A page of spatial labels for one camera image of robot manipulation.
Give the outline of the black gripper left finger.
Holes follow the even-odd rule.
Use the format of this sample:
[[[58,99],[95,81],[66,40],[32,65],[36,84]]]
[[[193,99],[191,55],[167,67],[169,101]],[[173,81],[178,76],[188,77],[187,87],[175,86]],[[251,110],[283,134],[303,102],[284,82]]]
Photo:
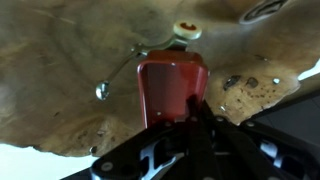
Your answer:
[[[190,96],[186,103],[189,113],[186,120],[188,132],[187,155],[190,160],[192,177],[194,180],[219,180],[220,174],[217,169],[216,157],[209,133],[200,116],[196,96]]]

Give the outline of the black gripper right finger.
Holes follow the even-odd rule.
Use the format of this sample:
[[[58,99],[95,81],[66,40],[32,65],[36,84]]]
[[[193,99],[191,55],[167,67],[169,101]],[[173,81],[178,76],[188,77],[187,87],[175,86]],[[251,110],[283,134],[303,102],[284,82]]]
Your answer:
[[[241,168],[241,173],[249,176],[248,180],[284,180],[284,176],[262,154],[248,135],[223,117],[215,116],[206,102],[202,108],[210,117],[209,123],[213,129],[240,158],[237,168]]]

